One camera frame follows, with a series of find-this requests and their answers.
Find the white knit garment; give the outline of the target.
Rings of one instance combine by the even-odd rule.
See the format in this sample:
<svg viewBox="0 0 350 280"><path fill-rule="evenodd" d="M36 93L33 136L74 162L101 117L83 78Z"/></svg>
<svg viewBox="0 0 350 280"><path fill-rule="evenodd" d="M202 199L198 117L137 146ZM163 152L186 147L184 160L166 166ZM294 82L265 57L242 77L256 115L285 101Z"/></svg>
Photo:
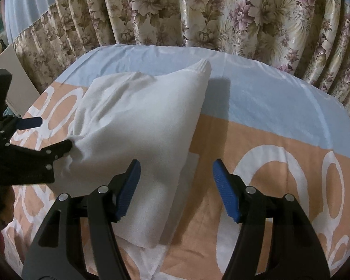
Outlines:
<svg viewBox="0 0 350 280"><path fill-rule="evenodd" d="M114 232L131 244L154 248L171 211L211 71L202 59L161 76L126 72L94 79L75 112L73 148L53 165L53 193L87 195L139 161L137 188Z"/></svg>

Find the orange and blue bedsheet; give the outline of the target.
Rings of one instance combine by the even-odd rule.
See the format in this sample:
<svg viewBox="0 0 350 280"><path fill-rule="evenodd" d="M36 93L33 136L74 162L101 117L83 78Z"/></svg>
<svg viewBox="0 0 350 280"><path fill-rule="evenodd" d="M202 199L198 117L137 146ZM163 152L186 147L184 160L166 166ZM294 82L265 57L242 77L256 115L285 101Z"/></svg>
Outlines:
<svg viewBox="0 0 350 280"><path fill-rule="evenodd" d="M39 128L12 142L41 149L64 139L95 78L165 75L207 59L212 73L179 185L169 234L153 249L119 240L133 279L220 279L240 225L226 214L212 163L262 193L292 193L308 213L329 269L350 257L350 119L333 97L257 61L202 48L112 45L80 57L31 106Z"/></svg>

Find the floral and blue curtain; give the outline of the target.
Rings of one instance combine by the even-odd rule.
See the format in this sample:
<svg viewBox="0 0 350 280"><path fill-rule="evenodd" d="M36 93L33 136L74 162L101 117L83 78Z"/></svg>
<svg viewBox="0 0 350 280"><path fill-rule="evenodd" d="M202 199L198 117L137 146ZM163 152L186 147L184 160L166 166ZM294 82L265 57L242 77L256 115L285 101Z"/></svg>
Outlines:
<svg viewBox="0 0 350 280"><path fill-rule="evenodd" d="M327 145L350 146L350 0L3 0L9 43L44 91L80 56L111 44L199 47L251 60L252 97L290 107L306 138L311 90L337 100L317 122Z"/></svg>

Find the beige board against wall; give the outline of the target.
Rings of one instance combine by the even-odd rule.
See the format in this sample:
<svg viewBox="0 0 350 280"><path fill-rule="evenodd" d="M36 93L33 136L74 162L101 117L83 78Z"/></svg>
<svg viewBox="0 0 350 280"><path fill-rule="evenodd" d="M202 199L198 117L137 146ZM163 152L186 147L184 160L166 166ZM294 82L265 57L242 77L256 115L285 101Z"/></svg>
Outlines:
<svg viewBox="0 0 350 280"><path fill-rule="evenodd" d="M40 93L22 67L12 44L0 54L0 69L12 74L6 104L16 115L24 116Z"/></svg>

